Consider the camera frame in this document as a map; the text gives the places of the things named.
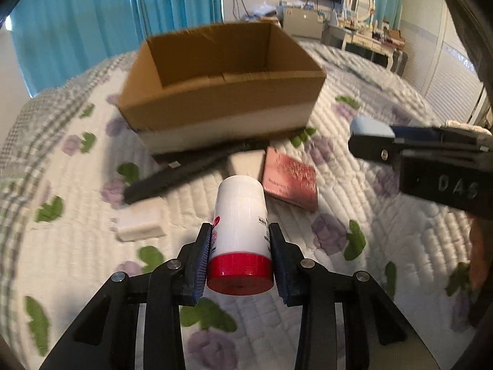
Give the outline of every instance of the checkered fabric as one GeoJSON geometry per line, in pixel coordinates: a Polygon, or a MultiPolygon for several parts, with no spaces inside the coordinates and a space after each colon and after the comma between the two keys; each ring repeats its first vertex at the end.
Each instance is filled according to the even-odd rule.
{"type": "Polygon", "coordinates": [[[104,60],[65,85],[41,92],[25,105],[0,152],[0,334],[23,363],[14,288],[29,203],[51,151],[90,92],[110,70],[128,70],[134,59],[135,53],[126,53],[104,60]]]}

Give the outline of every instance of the cardboard box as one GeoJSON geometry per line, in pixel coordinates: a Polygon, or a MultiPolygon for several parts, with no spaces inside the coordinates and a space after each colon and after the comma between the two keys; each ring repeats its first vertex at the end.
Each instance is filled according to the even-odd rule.
{"type": "Polygon", "coordinates": [[[325,72],[282,29],[229,23],[142,44],[118,108],[151,154],[305,126],[325,72]]]}

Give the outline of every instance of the pink packet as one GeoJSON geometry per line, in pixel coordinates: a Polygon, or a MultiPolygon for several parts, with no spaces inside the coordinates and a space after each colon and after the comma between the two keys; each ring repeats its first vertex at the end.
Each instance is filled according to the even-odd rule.
{"type": "Polygon", "coordinates": [[[314,212],[319,207],[315,168],[267,148],[262,185],[265,192],[314,212]]]}

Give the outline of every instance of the screw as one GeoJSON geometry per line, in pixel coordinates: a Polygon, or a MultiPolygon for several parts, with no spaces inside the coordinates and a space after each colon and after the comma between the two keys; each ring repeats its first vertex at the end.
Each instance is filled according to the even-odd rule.
{"type": "Polygon", "coordinates": [[[181,267],[181,262],[177,258],[174,258],[173,260],[170,260],[166,265],[170,270],[177,270],[181,267]]]}
{"type": "Polygon", "coordinates": [[[125,278],[125,273],[123,271],[117,271],[116,273],[112,274],[112,281],[113,282],[123,281],[124,278],[125,278]]]}
{"type": "Polygon", "coordinates": [[[300,262],[300,264],[303,268],[314,268],[315,267],[315,262],[310,258],[304,258],[300,262]]]}
{"type": "Polygon", "coordinates": [[[366,271],[358,271],[356,273],[356,278],[358,279],[358,281],[366,282],[370,280],[370,274],[368,274],[366,271]]]}

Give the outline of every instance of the floral bedspread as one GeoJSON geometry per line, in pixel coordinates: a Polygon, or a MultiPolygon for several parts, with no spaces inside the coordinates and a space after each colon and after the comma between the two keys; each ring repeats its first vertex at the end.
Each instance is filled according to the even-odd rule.
{"type": "MultiPolygon", "coordinates": [[[[327,80],[307,129],[272,144],[315,167],[319,211],[267,198],[269,221],[279,222],[305,257],[329,270],[370,272],[440,366],[451,368],[474,334],[465,316],[467,218],[402,195],[390,169],[354,159],[347,148],[349,122],[359,113],[404,125],[434,124],[436,117],[398,76],[344,51],[303,46],[326,68],[327,80]]],[[[137,242],[115,238],[115,211],[125,186],[159,168],[114,106],[129,67],[125,62],[102,71],[77,104],[67,95],[64,108],[72,103],[72,114],[43,127],[51,144],[38,158],[43,170],[30,194],[23,195],[18,212],[24,222],[17,224],[16,236],[2,235],[3,243],[16,244],[17,250],[16,272],[2,281],[3,290],[9,285],[9,298],[2,301],[0,324],[28,368],[40,366],[114,271],[152,271],[193,241],[200,225],[211,220],[217,187],[227,176],[224,168],[212,168],[163,195],[165,236],[137,242]]],[[[293,368],[300,318],[301,309],[285,307],[275,288],[243,297],[206,289],[196,307],[181,309],[187,368],[293,368]]],[[[139,329],[141,343],[142,324],[139,329]]],[[[343,363],[342,343],[338,352],[343,363]]],[[[141,355],[139,345],[137,368],[141,355]]]]}

